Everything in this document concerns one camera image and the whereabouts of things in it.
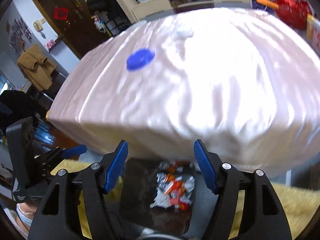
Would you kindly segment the person's left hand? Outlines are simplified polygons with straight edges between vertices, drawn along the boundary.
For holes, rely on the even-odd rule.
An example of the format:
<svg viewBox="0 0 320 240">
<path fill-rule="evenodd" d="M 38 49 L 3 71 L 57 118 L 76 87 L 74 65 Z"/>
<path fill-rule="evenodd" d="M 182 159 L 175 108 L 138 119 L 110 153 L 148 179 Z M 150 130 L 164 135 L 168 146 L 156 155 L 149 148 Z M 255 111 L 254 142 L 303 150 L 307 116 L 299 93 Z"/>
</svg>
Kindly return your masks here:
<svg viewBox="0 0 320 240">
<path fill-rule="evenodd" d="M 30 226 L 32 224 L 36 211 L 37 205 L 28 203 L 17 203 L 16 223 L 24 232 L 28 232 L 30 230 Z"/>
</svg>

